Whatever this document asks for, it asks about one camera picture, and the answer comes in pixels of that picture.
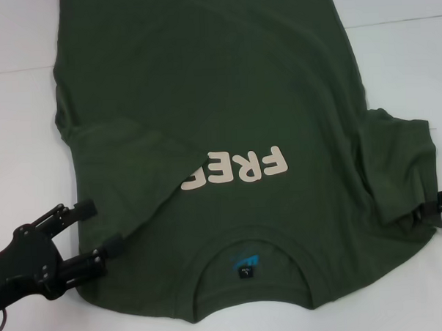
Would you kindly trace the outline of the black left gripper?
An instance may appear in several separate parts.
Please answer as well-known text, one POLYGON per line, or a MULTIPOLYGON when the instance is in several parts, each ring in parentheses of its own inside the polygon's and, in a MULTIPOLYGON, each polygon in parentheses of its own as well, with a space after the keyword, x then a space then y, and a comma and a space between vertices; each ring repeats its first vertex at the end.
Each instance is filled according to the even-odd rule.
POLYGON ((15 230, 11 243, 0 252, 0 303, 14 303, 31 294, 55 300, 64 294, 64 283, 66 286, 81 286, 105 275, 108 272, 106 262, 125 250, 121 234, 112 236, 88 253, 63 262, 48 237, 96 214, 92 200, 78 202, 72 209, 58 204, 34 221, 34 228, 23 226, 15 230), (57 276, 59 263, 62 280, 57 276))

